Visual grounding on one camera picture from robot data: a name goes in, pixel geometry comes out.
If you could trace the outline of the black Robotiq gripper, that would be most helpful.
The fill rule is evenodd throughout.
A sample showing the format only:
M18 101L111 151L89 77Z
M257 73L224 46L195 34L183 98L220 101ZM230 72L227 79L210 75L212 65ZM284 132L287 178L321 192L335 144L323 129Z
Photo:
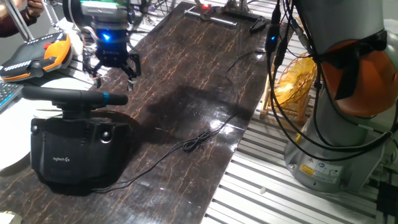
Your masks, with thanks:
M141 61L139 54L127 51L127 19L94 19L93 28L98 38L95 56L98 63L91 67L90 62L83 62L83 71L94 81L95 87L101 87L101 77L97 76L98 70L104 67L122 67L128 76L127 90L133 91L137 77L141 76Z

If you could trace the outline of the person hand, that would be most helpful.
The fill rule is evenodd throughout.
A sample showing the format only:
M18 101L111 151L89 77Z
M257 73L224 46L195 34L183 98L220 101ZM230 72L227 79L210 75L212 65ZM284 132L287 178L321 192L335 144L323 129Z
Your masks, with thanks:
M27 12L30 17L39 17L44 11L44 5L41 0L28 0Z

